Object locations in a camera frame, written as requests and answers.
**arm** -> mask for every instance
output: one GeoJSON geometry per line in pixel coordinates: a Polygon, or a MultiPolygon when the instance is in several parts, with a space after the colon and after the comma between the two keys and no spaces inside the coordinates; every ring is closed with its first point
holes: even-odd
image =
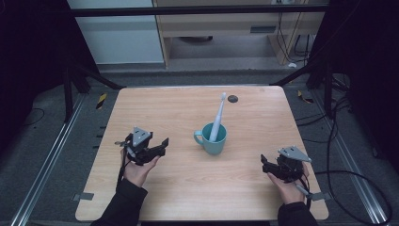
{"type": "Polygon", "coordinates": [[[103,215],[91,223],[92,226],[128,226],[137,225],[141,205],[147,195],[147,190],[142,188],[149,171],[155,167],[159,156],[144,166],[135,163],[126,165],[123,180],[117,192],[106,207],[103,215]]]}
{"type": "MultiPolygon", "coordinates": [[[[309,175],[308,168],[304,164],[304,174],[309,175]]],[[[311,211],[305,205],[305,195],[296,188],[295,183],[284,183],[272,173],[267,173],[270,180],[279,189],[284,204],[279,208],[279,226],[291,225],[318,225],[311,211]]]]}

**cup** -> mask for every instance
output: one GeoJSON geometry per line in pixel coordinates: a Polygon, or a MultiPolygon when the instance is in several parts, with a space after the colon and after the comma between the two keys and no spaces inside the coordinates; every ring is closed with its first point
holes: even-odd
{"type": "Polygon", "coordinates": [[[208,154],[218,155],[222,152],[223,146],[226,142],[227,130],[222,124],[220,124],[216,141],[211,142],[209,141],[209,136],[211,135],[213,125],[214,123],[211,122],[206,124],[202,130],[194,131],[194,139],[208,154]]]}

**white wall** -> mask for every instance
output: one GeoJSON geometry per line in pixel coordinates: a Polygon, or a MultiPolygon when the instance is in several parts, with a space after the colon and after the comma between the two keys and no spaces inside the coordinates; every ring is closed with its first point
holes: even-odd
{"type": "MultiPolygon", "coordinates": [[[[68,0],[71,8],[152,7],[151,0],[68,0]]],[[[76,18],[97,64],[163,63],[154,16],[76,18]]]]}

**electric toothbrush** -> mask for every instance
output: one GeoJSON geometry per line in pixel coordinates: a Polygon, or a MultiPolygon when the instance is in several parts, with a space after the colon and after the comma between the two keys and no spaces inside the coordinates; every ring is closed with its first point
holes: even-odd
{"type": "Polygon", "coordinates": [[[220,122],[222,121],[222,111],[223,111],[223,103],[226,99],[226,92],[223,92],[221,95],[221,103],[219,107],[219,111],[215,117],[214,125],[212,126],[211,135],[209,136],[209,141],[215,142],[217,138],[217,133],[219,132],[220,122]]]}

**black sleeve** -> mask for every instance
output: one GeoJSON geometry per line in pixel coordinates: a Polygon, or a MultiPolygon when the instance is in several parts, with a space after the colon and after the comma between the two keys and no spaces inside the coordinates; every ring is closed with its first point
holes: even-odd
{"type": "Polygon", "coordinates": [[[91,226],[136,226],[147,191],[123,179],[103,215],[91,226]]]}
{"type": "Polygon", "coordinates": [[[317,226],[317,221],[304,202],[284,204],[279,208],[279,226],[317,226]]]}

